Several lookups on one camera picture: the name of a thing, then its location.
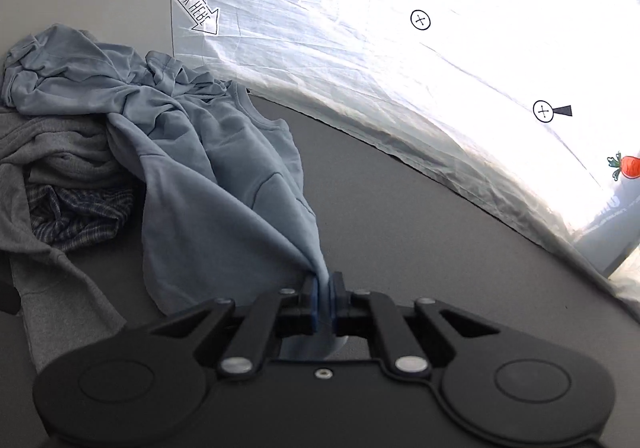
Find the gray garment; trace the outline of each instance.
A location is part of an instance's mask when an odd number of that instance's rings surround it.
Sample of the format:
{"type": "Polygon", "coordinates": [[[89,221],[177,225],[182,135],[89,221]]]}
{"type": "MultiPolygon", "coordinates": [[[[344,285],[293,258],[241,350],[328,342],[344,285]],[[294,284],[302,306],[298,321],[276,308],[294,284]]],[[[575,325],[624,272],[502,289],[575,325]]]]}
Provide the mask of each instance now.
{"type": "Polygon", "coordinates": [[[65,253],[37,240],[28,180],[85,186],[121,182],[105,126],[89,117],[29,118],[0,108],[0,250],[7,251],[31,359],[40,372],[73,349],[112,336],[125,324],[111,303],[65,253]]]}
{"type": "Polygon", "coordinates": [[[116,159],[146,183],[143,272],[165,314],[214,297],[319,282],[319,333],[284,357],[324,358],[328,272],[300,155],[285,121],[269,121],[238,83],[164,53],[94,42],[60,24],[8,53],[0,100],[25,115],[108,114],[116,159]]]}

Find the carrot drawing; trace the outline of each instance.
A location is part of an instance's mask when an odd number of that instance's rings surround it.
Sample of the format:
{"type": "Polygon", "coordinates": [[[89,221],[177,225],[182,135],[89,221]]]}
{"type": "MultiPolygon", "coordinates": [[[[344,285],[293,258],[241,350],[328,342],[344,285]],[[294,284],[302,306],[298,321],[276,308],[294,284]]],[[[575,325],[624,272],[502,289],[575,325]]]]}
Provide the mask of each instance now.
{"type": "Polygon", "coordinates": [[[622,154],[616,154],[616,157],[608,157],[609,167],[613,167],[616,171],[613,173],[613,179],[618,180],[620,172],[622,175],[635,179],[640,177],[640,157],[633,157],[632,155],[626,155],[622,157],[622,154]]]}

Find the arrow with text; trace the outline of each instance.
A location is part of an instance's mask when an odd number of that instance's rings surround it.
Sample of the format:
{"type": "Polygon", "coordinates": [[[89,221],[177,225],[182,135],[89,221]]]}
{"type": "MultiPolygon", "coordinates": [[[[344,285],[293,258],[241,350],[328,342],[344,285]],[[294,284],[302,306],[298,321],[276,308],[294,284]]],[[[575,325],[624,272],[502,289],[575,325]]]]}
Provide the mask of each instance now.
{"type": "Polygon", "coordinates": [[[220,10],[212,10],[207,6],[206,0],[176,0],[182,6],[187,15],[193,19],[195,26],[192,30],[209,35],[218,34],[218,15],[220,10]]]}

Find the pile of clothes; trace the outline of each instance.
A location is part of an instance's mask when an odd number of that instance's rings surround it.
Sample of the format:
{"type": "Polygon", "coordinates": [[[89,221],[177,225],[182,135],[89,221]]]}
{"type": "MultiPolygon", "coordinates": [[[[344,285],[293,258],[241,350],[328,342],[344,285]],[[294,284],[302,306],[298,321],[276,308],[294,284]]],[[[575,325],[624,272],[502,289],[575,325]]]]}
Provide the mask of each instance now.
{"type": "Polygon", "coordinates": [[[207,69],[56,24],[0,67],[0,250],[38,372],[126,325],[66,253],[122,229],[135,178],[145,286],[162,313],[216,297],[248,305],[312,273],[319,331],[287,338],[281,355],[322,359],[344,343],[287,123],[207,69]]]}

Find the white fabric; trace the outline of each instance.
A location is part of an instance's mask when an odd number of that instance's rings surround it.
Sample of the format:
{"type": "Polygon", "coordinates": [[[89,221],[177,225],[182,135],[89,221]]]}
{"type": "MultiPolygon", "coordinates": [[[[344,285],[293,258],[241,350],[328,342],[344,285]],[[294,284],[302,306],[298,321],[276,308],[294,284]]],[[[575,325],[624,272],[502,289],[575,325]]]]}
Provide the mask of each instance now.
{"type": "Polygon", "coordinates": [[[639,253],[621,266],[640,179],[607,161],[640,156],[638,0],[206,2],[209,33],[172,3],[178,59],[397,155],[640,302],[639,253]],[[573,116],[540,122],[541,99],[573,116]]]}

